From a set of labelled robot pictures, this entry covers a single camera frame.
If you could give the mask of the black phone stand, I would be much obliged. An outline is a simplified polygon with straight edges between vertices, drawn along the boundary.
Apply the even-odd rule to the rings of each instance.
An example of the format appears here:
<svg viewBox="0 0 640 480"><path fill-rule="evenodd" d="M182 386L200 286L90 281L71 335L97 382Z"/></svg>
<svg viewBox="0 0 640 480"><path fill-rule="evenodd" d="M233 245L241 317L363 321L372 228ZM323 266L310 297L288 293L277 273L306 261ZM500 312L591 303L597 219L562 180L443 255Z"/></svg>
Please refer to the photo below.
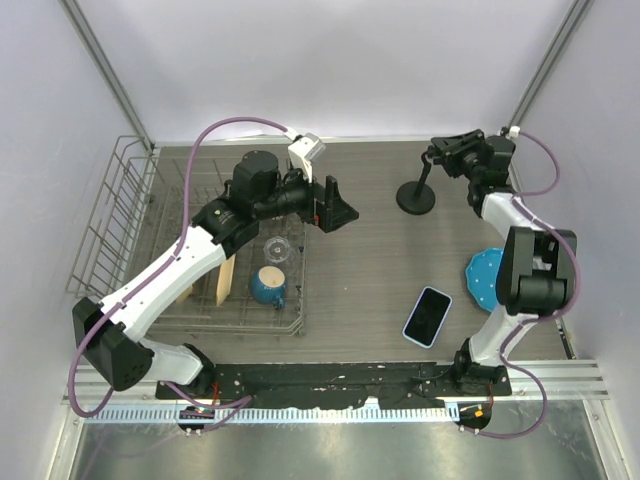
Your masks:
<svg viewBox="0 0 640 480"><path fill-rule="evenodd" d="M422 171L417 181L402 184L396 192L396 203L401 210L410 215L425 215L435 206L433 189L426 183L432 165L427 152L421 154Z"/></svg>

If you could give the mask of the phone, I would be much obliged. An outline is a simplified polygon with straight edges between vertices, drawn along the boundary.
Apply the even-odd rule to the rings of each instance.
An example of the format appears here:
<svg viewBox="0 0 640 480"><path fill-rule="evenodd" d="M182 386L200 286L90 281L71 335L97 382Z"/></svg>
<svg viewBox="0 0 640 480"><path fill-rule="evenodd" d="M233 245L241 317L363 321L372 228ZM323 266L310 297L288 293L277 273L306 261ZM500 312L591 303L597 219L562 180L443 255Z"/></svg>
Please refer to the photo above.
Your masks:
<svg viewBox="0 0 640 480"><path fill-rule="evenodd" d="M449 295L431 286L425 287L403 326L402 336L421 348L432 348L451 306Z"/></svg>

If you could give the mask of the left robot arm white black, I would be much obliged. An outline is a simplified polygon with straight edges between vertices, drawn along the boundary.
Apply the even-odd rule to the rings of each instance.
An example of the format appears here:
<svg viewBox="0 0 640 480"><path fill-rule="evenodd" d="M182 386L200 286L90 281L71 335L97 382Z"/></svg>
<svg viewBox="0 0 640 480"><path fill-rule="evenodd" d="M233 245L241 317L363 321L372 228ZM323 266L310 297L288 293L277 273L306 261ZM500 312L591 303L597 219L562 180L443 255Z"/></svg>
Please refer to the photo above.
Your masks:
<svg viewBox="0 0 640 480"><path fill-rule="evenodd" d="M109 386L125 391L141 380L168 381L190 398L205 397L213 365L196 348L146 339L158 317L209 271L257 237L263 221L296 214L325 233L358 219L337 180L323 183L300 167L279 170L271 152L252 150L235 165L224 193L187 221L178 240L120 289L72 309L77 347Z"/></svg>

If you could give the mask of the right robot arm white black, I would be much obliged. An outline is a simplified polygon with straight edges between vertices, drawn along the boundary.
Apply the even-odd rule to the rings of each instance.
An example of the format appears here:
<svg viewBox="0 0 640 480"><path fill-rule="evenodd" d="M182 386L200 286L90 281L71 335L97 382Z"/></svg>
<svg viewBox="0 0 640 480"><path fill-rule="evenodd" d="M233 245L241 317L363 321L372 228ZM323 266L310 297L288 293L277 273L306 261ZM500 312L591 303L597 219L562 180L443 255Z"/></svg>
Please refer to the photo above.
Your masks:
<svg viewBox="0 0 640 480"><path fill-rule="evenodd" d="M496 278L497 306L482 328L456 352L449 378L465 395L484 395L507 378L508 356L537 324L570 310L580 287L577 236L541 220L516 191L509 167L518 126L496 135L476 129L434 137L424 154L451 178L468 181L467 202L504 238Z"/></svg>

